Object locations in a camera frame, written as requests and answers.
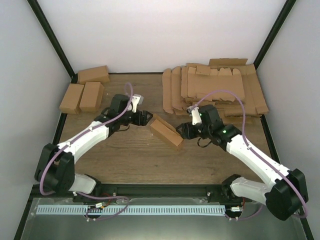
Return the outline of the right black corner post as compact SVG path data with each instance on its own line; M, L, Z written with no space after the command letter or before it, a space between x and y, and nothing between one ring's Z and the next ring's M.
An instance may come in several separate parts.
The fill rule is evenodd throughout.
M273 41L278 35L280 29L282 28L284 22L286 21L288 15L290 14L292 8L294 7L296 0L286 0L282 9L280 10L275 22L273 23L262 47L260 48L253 65L257 70L262 63L264 57L266 56L268 50L270 49Z

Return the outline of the cardboard box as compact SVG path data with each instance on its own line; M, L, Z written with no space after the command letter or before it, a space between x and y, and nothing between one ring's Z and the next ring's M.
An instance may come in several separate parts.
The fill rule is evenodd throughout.
M82 112L97 112L101 106L104 86L100 82L86 82L79 107Z
M78 83L85 84L87 82L108 83L109 70L106 65L80 70L78 72Z
M84 85L70 83L59 106L60 111L63 114L80 114L80 101L83 91Z
M154 114L153 118L154 120L150 124L152 134L174 151L180 151L184 146L184 139L177 133L176 129L157 114Z

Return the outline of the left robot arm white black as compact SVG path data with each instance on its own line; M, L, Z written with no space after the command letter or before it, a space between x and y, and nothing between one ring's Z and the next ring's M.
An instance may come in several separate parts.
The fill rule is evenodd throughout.
M143 96L132 97L116 94L110 103L88 127L74 137L57 145L48 143L42 149L34 178L40 189L55 193L81 192L91 202L102 196L98 181L86 174L75 172L77 161L96 144L118 132L121 126L146 126L153 115L146 110L138 110Z

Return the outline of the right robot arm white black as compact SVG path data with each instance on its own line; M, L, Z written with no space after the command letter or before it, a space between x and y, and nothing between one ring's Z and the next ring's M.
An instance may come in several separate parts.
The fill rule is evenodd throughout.
M213 105L187 108L190 122L182 123L176 131L185 140L209 139L249 167L261 182L248 180L234 174L222 183L223 198L229 202L246 198L267 207L277 219L285 221L309 200L305 175L299 170L290 170L274 161L254 146L244 131L232 124L224 124Z

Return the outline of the black corner post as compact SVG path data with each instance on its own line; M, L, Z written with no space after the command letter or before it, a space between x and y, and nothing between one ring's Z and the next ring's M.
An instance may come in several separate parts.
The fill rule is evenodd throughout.
M273 41L278 35L280 29L282 28L284 22L286 21L288 15L290 14L292 8L294 7L296 0L286 0L282 9L280 10L275 22L273 23L262 47L260 48L253 65L257 70L262 63L264 57L266 56L268 50L270 49Z
M37 18L38 22L40 23L43 31L45 32L48 40L50 41L53 49L55 50L57 56L60 59L60 62L62 63L63 67L65 68L67 74L70 77L71 83L76 83L78 79L78 75L73 70L58 38L56 37L49 21L47 20L47 17L45 13L43 12L39 2L37 0L27 0L30 8L32 9L35 17Z

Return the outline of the black aluminium frame rail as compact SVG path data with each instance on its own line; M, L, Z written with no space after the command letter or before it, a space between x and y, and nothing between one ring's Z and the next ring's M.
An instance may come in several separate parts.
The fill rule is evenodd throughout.
M209 203L235 203L241 197L227 197L220 184L105 184L91 193L98 198L125 196L136 198L199 198Z

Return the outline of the left black corner post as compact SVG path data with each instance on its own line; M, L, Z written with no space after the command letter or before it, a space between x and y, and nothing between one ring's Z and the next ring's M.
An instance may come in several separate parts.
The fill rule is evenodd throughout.
M65 68L67 74L70 77L71 83L76 83L78 79L78 75L73 70L58 38L56 37L49 21L47 20L47 17L45 13L43 12L39 2L37 0L27 0L30 8L32 9L35 17L37 18L38 22L40 23L43 31L45 32L48 40L50 41L53 49L55 50L57 56L60 59L60 62L62 63L63 67Z

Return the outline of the stack of flat cardboard sheets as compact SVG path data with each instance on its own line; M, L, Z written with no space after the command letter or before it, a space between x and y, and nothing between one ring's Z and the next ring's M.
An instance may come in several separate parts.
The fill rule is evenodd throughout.
M256 67L245 58L212 58L207 65L187 63L165 69L163 110L184 115L194 104L216 107L227 123L240 123L243 115L251 123L269 112Z

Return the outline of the folded cardboard box back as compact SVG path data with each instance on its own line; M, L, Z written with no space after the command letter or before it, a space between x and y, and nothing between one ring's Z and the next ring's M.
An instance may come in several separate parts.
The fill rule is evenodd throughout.
M109 70L106 65L80 70L78 72L78 83L85 84L87 82L108 83Z

